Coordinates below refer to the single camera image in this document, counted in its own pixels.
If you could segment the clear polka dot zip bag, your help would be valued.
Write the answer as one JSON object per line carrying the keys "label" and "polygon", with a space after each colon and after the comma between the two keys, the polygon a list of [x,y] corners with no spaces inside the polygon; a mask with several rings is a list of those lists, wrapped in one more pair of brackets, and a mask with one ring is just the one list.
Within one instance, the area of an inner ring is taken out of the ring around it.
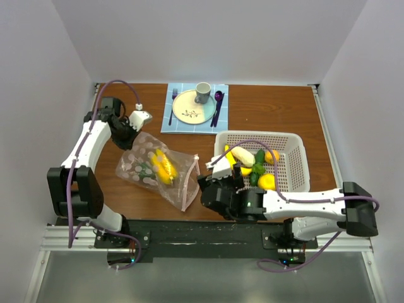
{"label": "clear polka dot zip bag", "polygon": [[151,134],[142,132],[126,150],[116,167],[125,181],[158,193],[178,210],[186,211],[197,196],[199,156],[168,148]]}

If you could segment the white fake radish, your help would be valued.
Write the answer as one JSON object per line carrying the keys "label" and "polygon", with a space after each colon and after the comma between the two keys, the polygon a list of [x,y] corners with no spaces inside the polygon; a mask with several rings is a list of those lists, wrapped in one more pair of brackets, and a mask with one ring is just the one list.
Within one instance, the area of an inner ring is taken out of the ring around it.
{"label": "white fake radish", "polygon": [[236,146],[231,150],[231,154],[238,159],[245,167],[251,168],[255,164],[254,155],[246,149]]}

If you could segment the green fake leafy vegetable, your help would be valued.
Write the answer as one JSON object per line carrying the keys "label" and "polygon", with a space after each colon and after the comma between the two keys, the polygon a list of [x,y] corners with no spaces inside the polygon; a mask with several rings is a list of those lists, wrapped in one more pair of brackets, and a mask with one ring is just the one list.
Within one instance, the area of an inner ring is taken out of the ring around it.
{"label": "green fake leafy vegetable", "polygon": [[151,166],[146,162],[137,163],[134,170],[140,179],[151,178],[155,180],[155,173]]}

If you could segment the yellow fake lemon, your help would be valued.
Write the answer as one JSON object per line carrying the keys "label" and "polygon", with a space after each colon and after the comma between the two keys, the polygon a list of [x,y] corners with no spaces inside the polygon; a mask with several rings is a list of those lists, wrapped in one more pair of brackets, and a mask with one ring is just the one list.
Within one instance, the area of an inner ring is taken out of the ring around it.
{"label": "yellow fake lemon", "polygon": [[258,187],[264,190],[276,190],[276,180],[273,174],[263,174],[258,179]]}

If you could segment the green fake cucumber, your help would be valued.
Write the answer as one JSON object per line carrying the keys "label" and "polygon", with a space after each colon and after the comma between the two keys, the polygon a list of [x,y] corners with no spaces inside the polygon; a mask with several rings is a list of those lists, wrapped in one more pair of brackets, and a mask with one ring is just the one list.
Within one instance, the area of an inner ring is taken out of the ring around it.
{"label": "green fake cucumber", "polygon": [[263,165],[265,163],[265,151],[260,149],[255,154],[255,164]]}

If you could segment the yellow fake corn cob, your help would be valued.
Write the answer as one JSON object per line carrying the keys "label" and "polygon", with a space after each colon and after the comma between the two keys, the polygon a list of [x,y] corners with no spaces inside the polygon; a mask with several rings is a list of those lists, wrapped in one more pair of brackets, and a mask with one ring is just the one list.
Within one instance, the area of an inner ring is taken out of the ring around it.
{"label": "yellow fake corn cob", "polygon": [[162,150],[156,149],[155,153],[152,153],[151,163],[153,164],[153,168],[159,180],[166,185],[172,185],[178,173],[174,164],[169,160],[166,154]]}

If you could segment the yellow fake banana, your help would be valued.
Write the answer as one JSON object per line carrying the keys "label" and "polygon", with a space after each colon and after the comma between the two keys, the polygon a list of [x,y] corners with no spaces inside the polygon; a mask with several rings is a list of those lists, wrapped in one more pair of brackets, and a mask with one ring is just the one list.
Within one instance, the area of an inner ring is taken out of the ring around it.
{"label": "yellow fake banana", "polygon": [[227,160],[229,161],[230,166],[231,166],[232,169],[234,168],[234,165],[235,165],[235,164],[241,164],[241,165],[242,165],[242,166],[241,166],[241,174],[242,174],[243,177],[248,176],[248,175],[252,172],[252,167],[251,167],[251,168],[245,167],[238,159],[236,159],[236,158],[231,154],[231,151],[229,151],[229,152],[226,154],[225,157],[226,157]]}

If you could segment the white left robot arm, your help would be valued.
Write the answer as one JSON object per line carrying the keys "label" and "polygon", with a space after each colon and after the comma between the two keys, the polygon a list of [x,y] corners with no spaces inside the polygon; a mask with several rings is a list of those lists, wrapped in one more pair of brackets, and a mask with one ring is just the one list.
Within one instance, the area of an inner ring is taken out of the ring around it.
{"label": "white left robot arm", "polygon": [[54,211],[68,220],[68,246],[73,245],[80,221],[96,225],[107,232],[116,247],[125,247],[131,240],[125,216],[112,211],[104,203],[104,194],[95,177],[95,167],[108,140],[122,150],[129,150],[138,135],[126,115],[123,101],[104,97],[101,106],[84,118],[80,138],[69,157],[60,167],[47,172],[47,182]]}

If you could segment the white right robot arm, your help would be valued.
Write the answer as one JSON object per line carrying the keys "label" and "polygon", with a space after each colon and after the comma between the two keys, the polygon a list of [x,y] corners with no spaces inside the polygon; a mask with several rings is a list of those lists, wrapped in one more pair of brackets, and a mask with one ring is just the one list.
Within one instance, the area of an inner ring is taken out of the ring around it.
{"label": "white right robot arm", "polygon": [[217,179],[212,175],[197,178],[201,204],[226,220],[257,222],[283,218],[280,236],[289,248],[319,235],[346,232],[356,237],[378,235],[378,202],[355,182],[322,192],[278,193],[251,187],[243,189],[239,174]]}

